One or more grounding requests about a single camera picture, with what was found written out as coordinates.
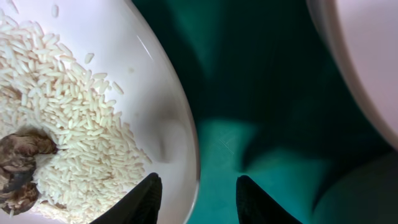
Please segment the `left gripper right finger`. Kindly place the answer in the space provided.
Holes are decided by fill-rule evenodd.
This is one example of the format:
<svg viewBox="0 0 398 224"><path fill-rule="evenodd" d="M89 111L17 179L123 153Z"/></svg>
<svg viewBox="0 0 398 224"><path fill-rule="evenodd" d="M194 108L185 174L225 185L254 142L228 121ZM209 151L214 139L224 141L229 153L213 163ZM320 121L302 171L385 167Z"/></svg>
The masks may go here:
<svg viewBox="0 0 398 224"><path fill-rule="evenodd" d="M249 176L236 181L239 224L301 224Z"/></svg>

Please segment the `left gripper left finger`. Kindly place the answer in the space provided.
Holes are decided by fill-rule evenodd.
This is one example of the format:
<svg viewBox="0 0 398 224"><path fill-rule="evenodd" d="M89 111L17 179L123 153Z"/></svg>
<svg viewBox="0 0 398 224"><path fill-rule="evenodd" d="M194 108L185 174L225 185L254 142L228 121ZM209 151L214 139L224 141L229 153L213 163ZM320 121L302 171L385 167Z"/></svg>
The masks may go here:
<svg viewBox="0 0 398 224"><path fill-rule="evenodd" d="M153 172L90 224L156 224L161 201L162 180Z"/></svg>

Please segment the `white rice pile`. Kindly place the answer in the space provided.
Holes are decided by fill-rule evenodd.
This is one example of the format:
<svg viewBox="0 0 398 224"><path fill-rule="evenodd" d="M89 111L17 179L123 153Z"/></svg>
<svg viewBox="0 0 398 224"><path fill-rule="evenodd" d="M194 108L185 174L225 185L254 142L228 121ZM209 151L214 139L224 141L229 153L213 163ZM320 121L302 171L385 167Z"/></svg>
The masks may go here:
<svg viewBox="0 0 398 224"><path fill-rule="evenodd" d="M1 139L39 134L58 149L35 157L39 197L27 212L91 223L143 180L149 157L106 99L120 90L106 77L78 63L58 34L1 11Z"/></svg>

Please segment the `brown food scrap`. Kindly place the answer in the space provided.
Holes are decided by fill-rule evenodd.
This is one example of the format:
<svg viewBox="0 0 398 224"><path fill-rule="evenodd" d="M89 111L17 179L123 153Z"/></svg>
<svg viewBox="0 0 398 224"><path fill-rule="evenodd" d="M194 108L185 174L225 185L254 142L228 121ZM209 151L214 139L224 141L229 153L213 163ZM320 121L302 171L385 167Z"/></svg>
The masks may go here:
<svg viewBox="0 0 398 224"><path fill-rule="evenodd" d="M1 139L1 210L9 215L27 212L39 191L33 183L35 157L55 154L57 145L39 134L10 134Z"/></svg>

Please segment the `white round plate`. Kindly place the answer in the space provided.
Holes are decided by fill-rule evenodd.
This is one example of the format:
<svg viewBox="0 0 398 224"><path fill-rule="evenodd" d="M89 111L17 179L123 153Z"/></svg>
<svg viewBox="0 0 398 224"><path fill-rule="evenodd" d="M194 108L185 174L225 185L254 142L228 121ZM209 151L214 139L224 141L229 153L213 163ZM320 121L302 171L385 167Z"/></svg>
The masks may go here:
<svg viewBox="0 0 398 224"><path fill-rule="evenodd" d="M130 125L137 146L151 159L145 166L162 179L161 224L188 222L200 183L200 150L187 97L158 38L127 0L2 1L17 22L38 22L60 36L86 68L105 73L123 93L106 92Z"/></svg>

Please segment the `teal serving tray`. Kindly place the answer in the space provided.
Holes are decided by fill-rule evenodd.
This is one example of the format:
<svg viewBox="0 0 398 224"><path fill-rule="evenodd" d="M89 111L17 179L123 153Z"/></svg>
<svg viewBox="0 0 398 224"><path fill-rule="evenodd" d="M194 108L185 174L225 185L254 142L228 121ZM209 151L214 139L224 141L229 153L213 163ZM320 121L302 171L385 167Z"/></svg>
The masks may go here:
<svg viewBox="0 0 398 224"><path fill-rule="evenodd" d="M359 110L305 1L135 0L187 95L201 159L190 223L237 223L248 175L300 223L393 148Z"/></svg>

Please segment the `pink bowl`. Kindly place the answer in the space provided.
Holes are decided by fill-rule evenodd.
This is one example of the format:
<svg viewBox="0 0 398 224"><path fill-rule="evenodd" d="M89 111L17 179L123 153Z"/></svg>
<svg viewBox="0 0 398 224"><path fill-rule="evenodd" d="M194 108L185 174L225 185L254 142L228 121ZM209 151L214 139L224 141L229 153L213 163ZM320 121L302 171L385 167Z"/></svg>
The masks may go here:
<svg viewBox="0 0 398 224"><path fill-rule="evenodd" d="M397 147L397 0L306 0L352 96Z"/></svg>

